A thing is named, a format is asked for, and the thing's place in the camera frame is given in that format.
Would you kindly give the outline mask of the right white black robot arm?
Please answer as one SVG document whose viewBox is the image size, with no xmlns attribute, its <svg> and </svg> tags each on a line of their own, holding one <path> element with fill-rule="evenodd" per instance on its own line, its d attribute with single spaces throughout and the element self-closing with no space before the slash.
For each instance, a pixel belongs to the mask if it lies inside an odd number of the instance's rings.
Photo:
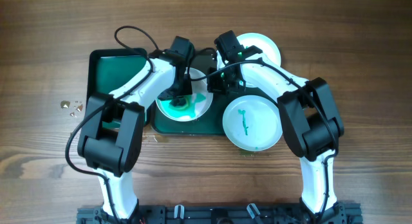
<svg viewBox="0 0 412 224">
<path fill-rule="evenodd" d="M 303 177 L 301 207 L 312 223 L 326 223 L 337 204 L 333 190 L 333 160 L 339 153 L 344 126 L 329 85 L 308 80 L 281 67 L 274 41 L 259 33 L 221 34 L 214 41 L 217 71 L 207 77 L 223 89 L 251 84 L 276 102 L 275 120 L 249 102 L 242 116 L 245 133 L 259 140 L 278 133 L 299 159 Z"/>
</svg>

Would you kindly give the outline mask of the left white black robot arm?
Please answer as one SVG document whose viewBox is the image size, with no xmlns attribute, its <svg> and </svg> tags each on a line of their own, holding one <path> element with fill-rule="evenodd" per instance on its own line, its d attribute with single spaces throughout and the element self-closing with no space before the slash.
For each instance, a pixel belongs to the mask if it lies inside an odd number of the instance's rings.
<svg viewBox="0 0 412 224">
<path fill-rule="evenodd" d="M 147 53 L 130 50 L 95 50 L 89 67 L 105 57 L 142 57 L 138 73 L 111 93 L 88 93 L 84 120 L 74 130 L 79 134 L 77 152 L 85 158 L 90 175 L 100 181 L 104 203 L 94 215 L 106 223 L 144 223 L 133 190 L 131 170 L 142 146 L 145 112 L 165 90 L 180 92 L 184 73 L 194 49 L 175 48 Z"/>
</svg>

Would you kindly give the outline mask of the green yellow sponge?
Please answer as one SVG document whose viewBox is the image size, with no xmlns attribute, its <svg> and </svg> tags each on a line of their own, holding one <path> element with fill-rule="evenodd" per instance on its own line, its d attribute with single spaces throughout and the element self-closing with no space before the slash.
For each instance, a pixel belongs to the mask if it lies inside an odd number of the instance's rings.
<svg viewBox="0 0 412 224">
<path fill-rule="evenodd" d="M 175 111 L 183 111 L 187 109 L 189 106 L 190 102 L 187 97 L 176 97 L 170 101 L 168 108 Z"/>
</svg>

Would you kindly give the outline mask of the white plate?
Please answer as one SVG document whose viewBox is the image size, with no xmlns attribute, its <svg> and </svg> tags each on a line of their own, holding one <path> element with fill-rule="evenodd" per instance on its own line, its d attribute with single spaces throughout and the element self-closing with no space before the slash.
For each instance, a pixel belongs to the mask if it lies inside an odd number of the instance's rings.
<svg viewBox="0 0 412 224">
<path fill-rule="evenodd" d="M 281 54 L 275 42 L 260 33 L 244 33 L 237 36 L 237 40 L 245 49 L 256 46 L 274 64 L 281 65 Z"/>
<path fill-rule="evenodd" d="M 213 94 L 207 91 L 207 80 L 194 81 L 191 84 L 192 95 L 187 96 L 190 106 L 183 111 L 169 109 L 169 101 L 156 99 L 156 105 L 163 115 L 174 121 L 188 122 L 200 118 L 210 108 Z"/>
<path fill-rule="evenodd" d="M 233 100 L 222 118 L 226 137 L 246 151 L 264 151 L 283 135 L 279 110 L 267 98 L 245 95 Z"/>
</svg>

